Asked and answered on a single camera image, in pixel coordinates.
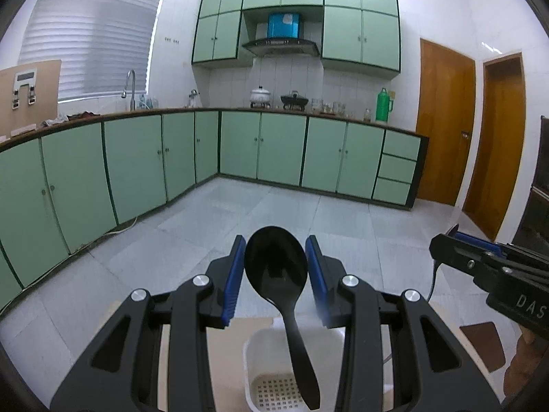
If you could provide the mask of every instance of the tiled floor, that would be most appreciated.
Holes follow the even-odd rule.
[[[48,405],[71,364],[94,335],[107,307],[132,289],[175,289],[226,255],[237,234],[246,239],[267,225],[288,229],[303,244],[315,234],[322,252],[339,258],[376,289],[429,292],[432,236],[460,224],[482,233],[459,209],[418,200],[411,212],[343,201],[241,181],[215,179],[169,206],[102,240],[35,289],[0,321],[0,340],[38,397]],[[469,276],[443,267],[433,301],[458,324],[493,321],[509,363],[517,327],[485,304]],[[297,312],[315,313],[306,287]],[[277,312],[244,277],[237,317]],[[504,368],[493,374],[501,395]]]

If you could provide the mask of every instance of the window blind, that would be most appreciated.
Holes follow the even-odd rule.
[[[130,69],[136,72],[136,91],[144,92],[158,4],[38,0],[19,63],[61,59],[59,100],[119,94]]]

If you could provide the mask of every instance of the range hood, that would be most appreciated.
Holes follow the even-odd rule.
[[[293,37],[270,37],[253,40],[242,45],[256,57],[279,56],[286,54],[306,54],[313,57],[320,56],[318,47],[311,40]]]

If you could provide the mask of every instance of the kitchen countertop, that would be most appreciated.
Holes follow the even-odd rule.
[[[154,108],[152,110],[135,110],[135,111],[123,111],[119,113],[110,113],[105,115],[96,115],[92,117],[85,117],[81,119],[75,119],[68,122],[63,122],[60,124],[55,124],[49,127],[42,127],[37,130],[28,131],[27,133],[20,134],[13,138],[10,138],[2,143],[0,143],[0,151],[10,149],[11,147],[17,146],[19,144],[25,143],[27,141],[41,138],[48,134],[56,133],[57,131],[63,131],[74,127],[80,127],[83,125],[88,125],[96,122],[103,121],[113,121],[116,119],[127,119],[130,117],[141,117],[141,116],[151,116],[151,115],[161,115],[169,113],[184,113],[189,111],[253,111],[253,112],[268,112],[268,113],[280,113],[285,115],[297,115],[297,116],[309,116],[309,117],[318,117],[324,119],[332,119],[336,121],[351,122],[355,124],[362,125],[372,125],[379,128],[384,128],[386,130],[398,131],[399,133],[410,134],[417,137],[423,137],[422,135],[417,134],[415,131],[405,130],[402,128],[391,127],[385,124],[376,124],[367,121],[360,121],[357,119],[348,119],[344,117],[338,117],[335,115],[328,114],[310,114],[303,111],[290,111],[282,110],[280,108],[269,108],[264,110],[261,108],[249,108],[249,107],[240,107],[240,108],[226,108],[226,107],[208,107],[208,108]]]

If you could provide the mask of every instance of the green thermos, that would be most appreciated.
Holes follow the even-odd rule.
[[[378,94],[377,108],[375,109],[375,120],[379,122],[387,122],[389,119],[389,113],[393,110],[393,101],[387,93],[387,90],[383,88]]]

